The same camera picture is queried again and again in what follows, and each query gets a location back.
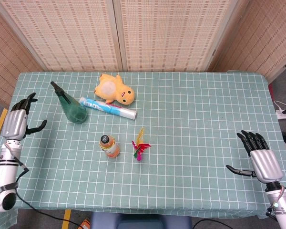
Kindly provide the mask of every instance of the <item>robotic arm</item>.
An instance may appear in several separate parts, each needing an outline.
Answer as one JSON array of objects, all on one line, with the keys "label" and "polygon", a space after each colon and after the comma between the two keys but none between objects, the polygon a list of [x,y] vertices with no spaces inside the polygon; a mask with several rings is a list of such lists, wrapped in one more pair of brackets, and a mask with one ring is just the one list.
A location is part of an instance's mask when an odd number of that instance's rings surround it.
[{"label": "robotic arm", "polygon": [[28,114],[31,102],[36,93],[32,93],[26,99],[16,103],[6,115],[2,128],[2,136],[6,142],[2,145],[0,153],[0,212],[12,209],[16,203],[16,174],[18,165],[24,169],[24,173],[29,171],[20,161],[22,146],[20,141],[26,135],[41,131],[47,124],[44,120],[39,127],[29,129],[27,125]]},{"label": "robotic arm", "polygon": [[251,158],[254,171],[238,170],[232,166],[226,167],[237,175],[256,177],[260,182],[266,184],[266,195],[271,206],[267,209],[266,215],[277,220],[281,229],[286,229],[286,188],[279,183],[283,172],[276,159],[274,152],[269,149],[265,139],[260,134],[237,133],[242,140],[244,147]]}]

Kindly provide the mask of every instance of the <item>plush chick toy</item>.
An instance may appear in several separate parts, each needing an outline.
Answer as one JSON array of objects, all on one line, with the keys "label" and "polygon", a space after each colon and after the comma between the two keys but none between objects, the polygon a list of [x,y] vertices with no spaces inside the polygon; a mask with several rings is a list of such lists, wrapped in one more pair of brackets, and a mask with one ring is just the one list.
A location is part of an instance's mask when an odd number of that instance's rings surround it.
[{"label": "plush chick toy", "polygon": [[116,100],[119,103],[128,105],[134,101],[134,90],[123,84],[119,75],[113,77],[112,75],[102,74],[100,85],[95,88],[94,93],[102,99],[106,99],[107,104]]}]

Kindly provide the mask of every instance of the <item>power strip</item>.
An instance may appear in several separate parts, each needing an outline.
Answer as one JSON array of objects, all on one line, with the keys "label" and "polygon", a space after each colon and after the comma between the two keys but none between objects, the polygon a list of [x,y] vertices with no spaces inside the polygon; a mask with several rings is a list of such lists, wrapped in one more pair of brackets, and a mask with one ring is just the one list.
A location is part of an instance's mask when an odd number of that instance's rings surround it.
[{"label": "power strip", "polygon": [[280,110],[276,110],[276,116],[278,120],[286,119],[286,114],[283,114]]}]

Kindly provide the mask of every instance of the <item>table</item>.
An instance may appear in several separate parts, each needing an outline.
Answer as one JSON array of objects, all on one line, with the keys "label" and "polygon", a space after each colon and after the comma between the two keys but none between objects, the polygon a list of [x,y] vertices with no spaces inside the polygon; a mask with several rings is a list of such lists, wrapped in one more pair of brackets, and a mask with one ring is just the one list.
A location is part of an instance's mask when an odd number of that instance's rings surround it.
[{"label": "table", "polygon": [[[39,209],[155,213],[198,217],[265,216],[265,185],[236,176],[225,165],[251,169],[236,133],[262,134],[284,172],[286,151],[267,82],[258,73],[120,73],[136,92],[125,107],[138,112],[131,120],[88,109],[82,125],[69,122],[50,81],[76,99],[96,98],[101,73],[34,72],[19,76],[11,106],[36,92],[29,127],[48,119],[44,130],[21,143],[21,160],[30,172],[19,194]],[[145,127],[151,148],[142,162],[133,157],[132,141]],[[101,152],[101,135],[113,135],[121,153]],[[0,213],[0,228],[17,220],[16,208]]]}]

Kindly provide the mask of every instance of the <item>green spray bottle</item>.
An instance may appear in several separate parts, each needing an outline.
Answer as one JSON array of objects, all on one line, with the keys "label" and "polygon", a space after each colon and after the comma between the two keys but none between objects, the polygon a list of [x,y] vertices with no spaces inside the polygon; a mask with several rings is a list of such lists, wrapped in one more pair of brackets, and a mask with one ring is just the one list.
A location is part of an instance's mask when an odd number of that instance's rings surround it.
[{"label": "green spray bottle", "polygon": [[53,81],[51,82],[51,85],[55,89],[55,93],[59,98],[62,109],[65,112],[68,120],[73,123],[83,123],[87,119],[86,108],[80,105],[80,103],[77,102],[73,97],[65,93],[65,91]]}]

